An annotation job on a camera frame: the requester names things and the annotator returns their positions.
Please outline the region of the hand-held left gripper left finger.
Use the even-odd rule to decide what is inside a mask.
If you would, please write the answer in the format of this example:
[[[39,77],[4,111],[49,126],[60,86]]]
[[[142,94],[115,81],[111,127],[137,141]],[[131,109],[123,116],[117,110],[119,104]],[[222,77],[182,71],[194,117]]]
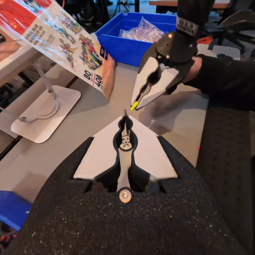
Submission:
[[[74,179],[95,180],[117,162],[125,116],[120,116],[93,136],[93,140],[81,160]]]

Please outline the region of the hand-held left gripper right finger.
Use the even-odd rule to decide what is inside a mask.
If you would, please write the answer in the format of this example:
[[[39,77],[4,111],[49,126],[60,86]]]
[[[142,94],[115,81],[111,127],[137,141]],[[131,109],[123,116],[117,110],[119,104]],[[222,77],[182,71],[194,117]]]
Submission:
[[[159,136],[131,115],[128,115],[128,128],[134,166],[149,174],[151,180],[177,178]]]

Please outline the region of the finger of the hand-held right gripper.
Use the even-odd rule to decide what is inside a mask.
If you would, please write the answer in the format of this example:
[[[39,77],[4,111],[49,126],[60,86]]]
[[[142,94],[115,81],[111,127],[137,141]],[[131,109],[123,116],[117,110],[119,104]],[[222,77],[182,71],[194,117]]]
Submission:
[[[157,77],[158,68],[159,64],[155,58],[149,57],[146,60],[145,64],[143,65],[142,69],[138,72],[136,77],[135,86],[131,98],[131,106],[139,98],[141,93],[145,91],[145,86],[149,84],[150,76],[155,74]]]
[[[146,85],[145,91],[141,93],[139,98],[136,100],[136,110],[139,110],[161,95],[163,95],[167,87],[177,77],[179,71],[175,68],[166,68],[161,73],[161,78],[154,85]]]

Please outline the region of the thin grey plastic rod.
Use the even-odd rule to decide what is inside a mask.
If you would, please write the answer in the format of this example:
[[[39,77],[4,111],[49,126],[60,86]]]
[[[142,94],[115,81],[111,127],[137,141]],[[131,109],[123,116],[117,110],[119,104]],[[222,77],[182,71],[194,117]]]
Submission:
[[[128,122],[127,122],[127,111],[124,109],[124,117],[125,117],[125,127],[126,127],[126,134],[129,136],[129,127],[128,127]]]

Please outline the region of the blue plastic storage bin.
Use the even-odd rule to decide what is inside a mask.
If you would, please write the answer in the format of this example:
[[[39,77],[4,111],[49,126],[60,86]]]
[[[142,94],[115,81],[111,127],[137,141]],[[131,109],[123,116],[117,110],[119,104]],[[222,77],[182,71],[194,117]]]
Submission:
[[[32,203],[6,190],[0,191],[0,220],[19,231],[31,210]]]
[[[143,17],[166,34],[170,30],[176,30],[176,16],[138,12],[125,15],[121,12],[96,31],[95,35],[100,45],[115,61],[139,67],[142,56],[152,43],[120,38],[120,30],[137,27]]]

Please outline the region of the person's right forearm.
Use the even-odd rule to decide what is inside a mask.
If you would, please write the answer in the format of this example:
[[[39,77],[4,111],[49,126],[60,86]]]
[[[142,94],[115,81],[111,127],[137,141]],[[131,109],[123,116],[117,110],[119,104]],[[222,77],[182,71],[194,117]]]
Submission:
[[[184,85],[199,89],[236,106],[254,111],[255,63],[238,61],[231,57],[215,58],[199,54],[202,66],[196,76]]]

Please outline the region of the person's right hand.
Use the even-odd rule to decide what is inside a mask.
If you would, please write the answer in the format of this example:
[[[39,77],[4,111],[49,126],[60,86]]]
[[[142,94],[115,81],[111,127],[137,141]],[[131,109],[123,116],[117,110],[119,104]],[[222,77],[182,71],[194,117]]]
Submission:
[[[193,65],[191,66],[188,74],[186,75],[186,77],[183,79],[183,84],[186,84],[187,82],[192,81],[193,79],[196,78],[196,76],[198,75],[201,66],[202,66],[202,57],[201,56],[194,56],[192,57],[193,60]]]

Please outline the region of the black toy vehicle wheel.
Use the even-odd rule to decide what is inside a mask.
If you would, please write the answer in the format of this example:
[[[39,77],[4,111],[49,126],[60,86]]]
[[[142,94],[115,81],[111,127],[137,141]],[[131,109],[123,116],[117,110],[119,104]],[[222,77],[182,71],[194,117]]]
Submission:
[[[121,149],[124,152],[128,152],[133,149],[129,135],[122,136],[122,142],[120,144],[119,149]]]

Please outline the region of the clear plastic bags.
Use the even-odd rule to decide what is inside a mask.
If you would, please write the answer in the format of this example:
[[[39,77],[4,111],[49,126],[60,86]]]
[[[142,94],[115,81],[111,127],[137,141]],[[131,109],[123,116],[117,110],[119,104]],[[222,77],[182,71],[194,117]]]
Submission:
[[[155,43],[159,41],[163,34],[163,31],[142,17],[138,27],[134,27],[130,30],[120,29],[119,37],[124,39]]]

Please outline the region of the white book stand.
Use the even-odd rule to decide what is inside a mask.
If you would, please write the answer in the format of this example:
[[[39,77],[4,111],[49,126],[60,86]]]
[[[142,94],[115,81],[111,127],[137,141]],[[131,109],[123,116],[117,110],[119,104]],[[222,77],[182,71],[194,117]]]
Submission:
[[[81,93],[70,88],[52,85],[38,63],[35,67],[46,90],[26,110],[16,117],[11,131],[35,143],[46,142],[72,110]]]

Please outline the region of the black office chair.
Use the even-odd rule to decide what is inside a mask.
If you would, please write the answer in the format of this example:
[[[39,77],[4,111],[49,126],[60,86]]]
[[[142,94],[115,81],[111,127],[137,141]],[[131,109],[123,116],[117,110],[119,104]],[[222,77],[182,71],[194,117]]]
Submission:
[[[213,40],[218,40],[217,45],[222,45],[224,39],[240,48],[240,54],[245,52],[245,46],[241,43],[255,45],[254,36],[243,34],[244,31],[255,31],[255,13],[250,10],[240,10],[226,18],[218,26],[219,30],[211,32]]]

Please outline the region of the black perforated mat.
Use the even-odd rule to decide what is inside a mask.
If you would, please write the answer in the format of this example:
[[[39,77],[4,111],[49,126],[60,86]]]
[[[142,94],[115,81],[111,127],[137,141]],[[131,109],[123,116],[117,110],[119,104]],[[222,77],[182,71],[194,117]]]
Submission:
[[[249,111],[208,108],[196,168],[231,232],[254,254]]]

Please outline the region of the printed construction toy box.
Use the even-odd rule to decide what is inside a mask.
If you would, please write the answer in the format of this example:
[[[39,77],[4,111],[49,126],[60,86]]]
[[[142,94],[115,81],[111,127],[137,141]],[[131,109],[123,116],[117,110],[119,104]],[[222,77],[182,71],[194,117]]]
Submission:
[[[56,1],[0,1],[1,26],[110,101],[115,61]]]

